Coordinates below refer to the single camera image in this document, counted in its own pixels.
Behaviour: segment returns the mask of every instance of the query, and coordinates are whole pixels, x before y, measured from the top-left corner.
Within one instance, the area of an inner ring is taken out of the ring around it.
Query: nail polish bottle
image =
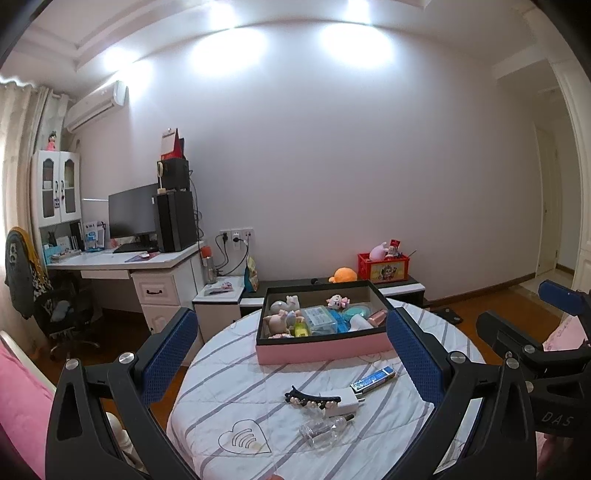
[[[311,447],[325,448],[334,444],[341,437],[347,422],[354,417],[355,415],[351,413],[344,417],[312,420],[300,427],[300,433]]]

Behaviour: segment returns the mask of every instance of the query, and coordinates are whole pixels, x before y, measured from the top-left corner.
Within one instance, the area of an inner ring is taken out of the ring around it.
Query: white wall
[[[562,232],[558,263],[575,269],[579,256],[581,232],[581,179],[579,155],[570,118],[565,116],[552,124],[562,178]]]
[[[257,27],[258,64],[225,76],[194,68],[196,41],[134,66],[130,107],[80,135],[82,196],[153,182],[161,133],[178,127],[206,234],[253,227],[262,279],[356,269],[390,238],[418,250],[410,273],[430,299],[534,272],[532,120],[490,66],[393,31],[389,61],[351,66],[323,47],[326,27]],[[85,203],[85,218],[105,206]]]

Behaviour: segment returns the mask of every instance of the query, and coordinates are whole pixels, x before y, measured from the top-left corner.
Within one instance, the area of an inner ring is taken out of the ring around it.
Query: ceiling
[[[568,114],[558,80],[547,60],[531,63],[498,82],[528,104],[538,119],[552,120]]]
[[[74,96],[131,62],[229,27],[353,21],[419,34],[490,66],[534,43],[516,0],[53,0],[0,71]]]

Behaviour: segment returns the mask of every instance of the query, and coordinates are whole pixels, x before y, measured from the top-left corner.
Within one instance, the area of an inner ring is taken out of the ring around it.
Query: plastic container
[[[337,331],[337,322],[324,306],[301,310],[312,335],[331,335]]]
[[[354,416],[350,413],[344,417],[312,420],[300,427],[300,433],[312,448],[326,448],[341,437],[347,428],[347,422],[352,420]]]

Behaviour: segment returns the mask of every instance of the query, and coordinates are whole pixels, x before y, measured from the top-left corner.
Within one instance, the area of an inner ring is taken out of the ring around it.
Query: white charger
[[[325,408],[325,417],[336,417],[337,415],[347,415],[348,413],[355,413],[365,399],[357,398],[355,392],[351,387],[340,388],[338,390],[329,390],[326,392],[320,392],[321,397],[340,397],[340,402],[336,407]]]

